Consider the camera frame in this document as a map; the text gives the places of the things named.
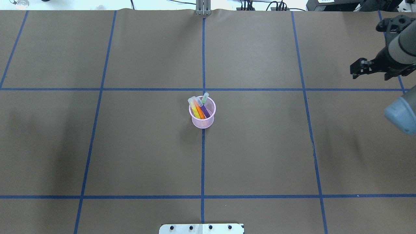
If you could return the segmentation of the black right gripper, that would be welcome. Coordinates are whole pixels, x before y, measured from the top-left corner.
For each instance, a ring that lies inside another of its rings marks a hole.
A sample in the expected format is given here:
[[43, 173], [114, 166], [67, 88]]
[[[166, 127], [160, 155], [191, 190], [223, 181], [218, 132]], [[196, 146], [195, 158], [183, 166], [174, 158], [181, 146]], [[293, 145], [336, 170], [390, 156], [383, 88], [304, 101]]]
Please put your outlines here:
[[387, 81], [393, 77], [408, 76], [415, 71], [415, 62], [402, 64], [395, 61], [389, 53], [387, 47], [384, 47], [373, 60], [359, 58], [350, 65], [350, 69], [371, 69], [352, 71], [352, 78], [357, 79], [361, 75], [368, 75], [378, 72], [384, 73], [384, 80]]

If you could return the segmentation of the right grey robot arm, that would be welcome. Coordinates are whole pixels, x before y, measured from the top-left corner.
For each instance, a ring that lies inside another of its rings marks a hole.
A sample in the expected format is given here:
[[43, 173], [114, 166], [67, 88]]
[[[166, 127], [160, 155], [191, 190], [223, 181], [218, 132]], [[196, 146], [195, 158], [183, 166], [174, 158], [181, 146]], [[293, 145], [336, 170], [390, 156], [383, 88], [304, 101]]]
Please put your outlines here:
[[[385, 46], [368, 60], [358, 58], [350, 65], [353, 79], [360, 75], [384, 73], [384, 80], [397, 77], [401, 85], [403, 78], [415, 72], [415, 18], [399, 15], [385, 18], [376, 26], [376, 30], [385, 33]], [[398, 129], [408, 135], [416, 132], [415, 87], [404, 91], [384, 110], [384, 116]]]

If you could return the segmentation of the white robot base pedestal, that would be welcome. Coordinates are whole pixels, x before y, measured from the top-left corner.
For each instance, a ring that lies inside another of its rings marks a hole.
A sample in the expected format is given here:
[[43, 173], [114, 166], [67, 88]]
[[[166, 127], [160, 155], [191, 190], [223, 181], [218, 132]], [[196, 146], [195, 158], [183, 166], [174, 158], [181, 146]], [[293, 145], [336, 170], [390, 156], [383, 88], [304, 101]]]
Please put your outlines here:
[[244, 234], [243, 224], [166, 224], [159, 228], [159, 234]]

